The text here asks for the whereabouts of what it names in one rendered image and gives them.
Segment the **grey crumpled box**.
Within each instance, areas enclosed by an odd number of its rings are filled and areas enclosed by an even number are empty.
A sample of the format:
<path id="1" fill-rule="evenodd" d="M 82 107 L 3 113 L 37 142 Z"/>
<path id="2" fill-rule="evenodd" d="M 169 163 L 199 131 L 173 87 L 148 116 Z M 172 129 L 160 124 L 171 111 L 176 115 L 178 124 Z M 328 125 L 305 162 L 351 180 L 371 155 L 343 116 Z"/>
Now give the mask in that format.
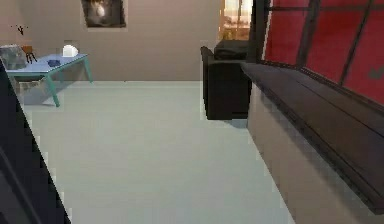
<path id="1" fill-rule="evenodd" d="M 7 70 L 18 70 L 26 67 L 24 52 L 16 44 L 0 46 L 0 59 Z"/>

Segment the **light blue teal-legged table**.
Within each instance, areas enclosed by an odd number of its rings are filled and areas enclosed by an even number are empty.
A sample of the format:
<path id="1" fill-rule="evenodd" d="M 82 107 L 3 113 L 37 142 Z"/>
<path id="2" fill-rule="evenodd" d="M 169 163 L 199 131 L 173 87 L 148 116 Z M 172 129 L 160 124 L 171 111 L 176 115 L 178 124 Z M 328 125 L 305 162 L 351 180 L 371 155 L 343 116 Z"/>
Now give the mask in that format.
<path id="1" fill-rule="evenodd" d="M 49 60 L 58 60 L 60 64 L 58 66 L 49 66 Z M 70 66 L 75 65 L 76 63 L 82 62 L 86 71 L 86 76 L 90 83 L 93 82 L 92 73 L 89 66 L 89 60 L 87 54 L 78 54 L 74 57 L 63 57 L 61 54 L 50 54 L 38 58 L 36 62 L 32 64 L 27 64 L 25 68 L 10 70 L 7 69 L 6 73 L 9 77 L 32 77 L 32 76 L 43 76 L 49 92 L 52 95 L 53 101 L 56 107 L 60 106 L 59 99 L 57 97 L 56 86 L 52 80 L 52 77 Z"/>

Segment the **dark navy furniture panel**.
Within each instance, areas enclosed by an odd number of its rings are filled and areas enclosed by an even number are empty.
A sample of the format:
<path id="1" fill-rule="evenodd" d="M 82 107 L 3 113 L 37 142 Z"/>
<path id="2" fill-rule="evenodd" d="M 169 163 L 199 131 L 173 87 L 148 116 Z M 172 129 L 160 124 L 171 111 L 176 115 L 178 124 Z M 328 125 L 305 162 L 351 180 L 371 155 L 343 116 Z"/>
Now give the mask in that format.
<path id="1" fill-rule="evenodd" d="M 1 61 L 0 170 L 30 224 L 72 224 Z"/>

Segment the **white rounded object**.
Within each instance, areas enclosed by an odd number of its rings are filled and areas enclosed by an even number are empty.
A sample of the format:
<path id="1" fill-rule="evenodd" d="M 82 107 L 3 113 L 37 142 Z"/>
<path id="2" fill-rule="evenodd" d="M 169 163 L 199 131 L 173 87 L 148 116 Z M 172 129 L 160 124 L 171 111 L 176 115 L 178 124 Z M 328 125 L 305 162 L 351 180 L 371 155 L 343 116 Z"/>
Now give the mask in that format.
<path id="1" fill-rule="evenodd" d="M 65 45 L 62 50 L 63 57 L 75 57 L 78 55 L 78 49 L 72 45 Z"/>

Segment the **dark brown window ledge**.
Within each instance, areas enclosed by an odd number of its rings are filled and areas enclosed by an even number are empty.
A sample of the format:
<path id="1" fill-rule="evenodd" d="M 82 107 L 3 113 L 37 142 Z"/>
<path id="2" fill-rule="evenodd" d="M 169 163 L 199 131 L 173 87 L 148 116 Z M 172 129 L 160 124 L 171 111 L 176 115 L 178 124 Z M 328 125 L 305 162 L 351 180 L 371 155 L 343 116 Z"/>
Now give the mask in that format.
<path id="1" fill-rule="evenodd" d="M 364 204 L 384 215 L 384 113 L 296 70 L 241 69 Z"/>

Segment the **dark framed wall picture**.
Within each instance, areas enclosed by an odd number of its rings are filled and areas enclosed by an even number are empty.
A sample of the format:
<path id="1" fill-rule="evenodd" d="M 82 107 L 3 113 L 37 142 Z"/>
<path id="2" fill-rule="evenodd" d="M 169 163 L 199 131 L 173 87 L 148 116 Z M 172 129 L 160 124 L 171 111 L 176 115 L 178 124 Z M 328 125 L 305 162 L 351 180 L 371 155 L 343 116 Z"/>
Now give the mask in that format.
<path id="1" fill-rule="evenodd" d="M 81 0 L 88 28 L 125 28 L 123 0 Z"/>

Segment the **bright window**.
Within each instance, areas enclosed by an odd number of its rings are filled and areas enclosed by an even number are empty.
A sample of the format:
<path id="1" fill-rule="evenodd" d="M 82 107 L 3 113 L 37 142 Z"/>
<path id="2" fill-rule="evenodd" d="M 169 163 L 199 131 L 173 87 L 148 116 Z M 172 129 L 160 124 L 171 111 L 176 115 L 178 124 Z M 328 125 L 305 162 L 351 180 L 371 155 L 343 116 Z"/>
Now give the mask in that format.
<path id="1" fill-rule="evenodd" d="M 248 40 L 253 0 L 220 0 L 219 40 Z"/>

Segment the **red dark-framed window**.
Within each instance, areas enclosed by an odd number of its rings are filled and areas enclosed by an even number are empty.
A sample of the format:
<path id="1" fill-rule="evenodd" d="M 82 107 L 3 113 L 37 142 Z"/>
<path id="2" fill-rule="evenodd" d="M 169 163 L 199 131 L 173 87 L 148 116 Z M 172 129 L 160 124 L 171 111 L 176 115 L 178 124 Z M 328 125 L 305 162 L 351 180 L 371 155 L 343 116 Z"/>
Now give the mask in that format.
<path id="1" fill-rule="evenodd" d="M 253 0 L 256 61 L 384 112 L 384 0 Z"/>

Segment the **orange pot black stand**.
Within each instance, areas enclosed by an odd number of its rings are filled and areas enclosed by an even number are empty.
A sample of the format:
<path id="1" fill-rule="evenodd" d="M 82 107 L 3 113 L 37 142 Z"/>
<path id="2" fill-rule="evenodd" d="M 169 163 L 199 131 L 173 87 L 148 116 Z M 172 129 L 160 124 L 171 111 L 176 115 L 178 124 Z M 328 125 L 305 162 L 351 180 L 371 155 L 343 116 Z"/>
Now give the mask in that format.
<path id="1" fill-rule="evenodd" d="M 35 55 L 33 53 L 33 47 L 30 45 L 24 45 L 21 47 L 21 49 L 24 51 L 26 60 L 28 63 L 32 64 L 33 61 L 36 60 Z"/>

